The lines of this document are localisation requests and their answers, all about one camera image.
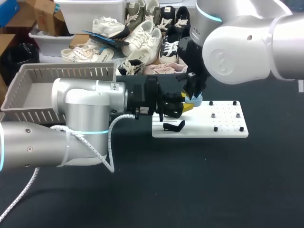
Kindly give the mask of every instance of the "white board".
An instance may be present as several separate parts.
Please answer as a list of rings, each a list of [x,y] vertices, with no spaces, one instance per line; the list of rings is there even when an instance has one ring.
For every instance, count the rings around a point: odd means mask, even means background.
[[[164,123],[178,126],[185,120],[186,125],[179,132],[165,131]],[[158,114],[152,118],[152,136],[154,138],[247,138],[248,129],[240,102],[233,105],[233,101],[203,101],[200,107],[196,107],[182,114],[179,119],[164,117],[161,123]]]

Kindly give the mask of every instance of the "pink sneaker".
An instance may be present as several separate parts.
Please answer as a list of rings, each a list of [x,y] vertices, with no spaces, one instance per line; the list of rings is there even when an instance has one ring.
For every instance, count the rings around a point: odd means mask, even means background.
[[[187,72],[187,65],[178,63],[164,63],[159,65],[149,65],[143,68],[143,75],[158,75],[158,74],[180,74]]]

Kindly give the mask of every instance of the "gray basket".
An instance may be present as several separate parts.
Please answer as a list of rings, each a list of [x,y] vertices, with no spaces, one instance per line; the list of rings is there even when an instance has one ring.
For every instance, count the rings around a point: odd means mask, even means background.
[[[11,82],[1,110],[13,121],[57,124],[66,121],[52,109],[51,93],[57,78],[116,81],[116,64],[24,64]]]

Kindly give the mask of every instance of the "black mat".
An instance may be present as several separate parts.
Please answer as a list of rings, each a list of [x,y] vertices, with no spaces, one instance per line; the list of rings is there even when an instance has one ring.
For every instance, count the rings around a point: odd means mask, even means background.
[[[144,77],[121,77],[132,88]],[[160,77],[169,92],[182,88]],[[247,139],[154,139],[151,118],[113,132],[116,172],[42,168],[1,228],[303,228],[304,94],[297,82],[224,85],[205,100],[239,100]],[[0,211],[33,169],[0,173]]]

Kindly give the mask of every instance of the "yellow object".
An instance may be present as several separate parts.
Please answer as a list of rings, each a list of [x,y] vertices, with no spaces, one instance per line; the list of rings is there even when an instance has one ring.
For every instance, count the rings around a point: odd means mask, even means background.
[[[194,108],[194,104],[186,104],[186,103],[183,103],[183,110],[182,110],[182,113],[185,113],[187,111],[190,111]]]

